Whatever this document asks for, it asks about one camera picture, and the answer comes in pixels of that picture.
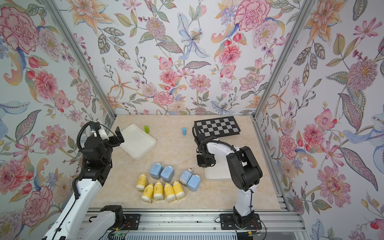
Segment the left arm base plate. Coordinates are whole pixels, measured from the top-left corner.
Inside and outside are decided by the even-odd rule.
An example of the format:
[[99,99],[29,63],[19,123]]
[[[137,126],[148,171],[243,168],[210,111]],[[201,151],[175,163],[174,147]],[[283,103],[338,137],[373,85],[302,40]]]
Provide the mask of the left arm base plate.
[[117,228],[117,231],[137,231],[139,229],[141,220],[140,214],[125,214],[125,221],[121,228]]

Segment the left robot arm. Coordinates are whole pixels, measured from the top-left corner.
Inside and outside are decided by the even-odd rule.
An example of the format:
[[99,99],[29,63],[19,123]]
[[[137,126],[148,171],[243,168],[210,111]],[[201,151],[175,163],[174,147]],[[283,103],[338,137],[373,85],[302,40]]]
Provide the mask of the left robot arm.
[[45,240],[101,240],[105,234],[121,229],[126,221],[120,205],[103,207],[90,224],[81,224],[94,198],[104,186],[113,167],[112,153],[124,143],[120,128],[108,136],[109,128],[99,122],[87,122],[77,136],[82,154],[82,169],[72,182],[73,195],[58,220],[44,235]]

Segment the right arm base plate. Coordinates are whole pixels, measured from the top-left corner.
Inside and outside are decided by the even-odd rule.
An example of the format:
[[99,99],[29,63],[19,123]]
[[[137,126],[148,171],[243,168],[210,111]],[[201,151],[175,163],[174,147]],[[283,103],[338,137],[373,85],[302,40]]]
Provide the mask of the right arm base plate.
[[255,212],[245,217],[237,214],[220,214],[219,223],[222,230],[262,230],[260,217]]

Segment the blue sharpener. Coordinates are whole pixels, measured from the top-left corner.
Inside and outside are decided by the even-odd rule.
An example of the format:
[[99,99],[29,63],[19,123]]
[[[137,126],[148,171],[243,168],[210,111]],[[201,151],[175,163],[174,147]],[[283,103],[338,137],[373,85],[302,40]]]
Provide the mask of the blue sharpener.
[[161,172],[161,179],[169,183],[175,175],[174,167],[166,166]]
[[160,163],[155,163],[153,164],[151,170],[150,170],[150,175],[153,179],[160,179],[161,178],[161,173],[163,171],[163,166]]
[[187,183],[187,187],[192,192],[196,192],[201,184],[201,178],[199,175],[192,175]]
[[194,174],[194,172],[193,172],[192,168],[184,170],[182,172],[182,174],[180,175],[180,178],[179,178],[180,183],[183,185],[187,185],[188,181],[191,179],[193,174]]

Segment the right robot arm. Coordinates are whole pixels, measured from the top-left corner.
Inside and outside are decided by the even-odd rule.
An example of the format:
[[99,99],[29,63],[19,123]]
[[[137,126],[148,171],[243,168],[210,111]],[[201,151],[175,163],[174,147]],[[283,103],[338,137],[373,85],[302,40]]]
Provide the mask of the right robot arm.
[[201,168],[212,168],[216,165],[215,157],[227,164],[231,180],[238,188],[237,202],[233,208],[234,224],[245,229],[249,223],[256,223],[256,213],[253,209],[253,195],[263,177],[263,171],[252,150],[244,146],[235,148],[215,137],[207,137],[197,127],[192,128],[197,144],[197,163]]

